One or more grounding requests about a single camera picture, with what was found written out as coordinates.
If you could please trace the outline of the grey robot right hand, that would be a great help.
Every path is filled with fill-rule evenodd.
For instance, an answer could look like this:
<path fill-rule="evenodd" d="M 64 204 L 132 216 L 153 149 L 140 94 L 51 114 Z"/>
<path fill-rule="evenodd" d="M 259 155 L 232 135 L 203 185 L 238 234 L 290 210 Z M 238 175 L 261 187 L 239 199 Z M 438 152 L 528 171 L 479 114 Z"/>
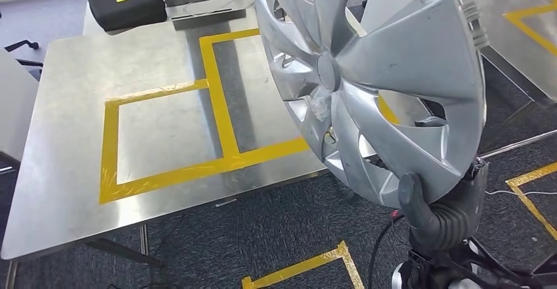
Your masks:
<path fill-rule="evenodd" d="M 451 191 L 429 204 L 420 176 L 409 172 L 399 181 L 398 199 L 412 232 L 421 244 L 451 247 L 472 236 L 479 225 L 489 163 L 478 159 Z"/>

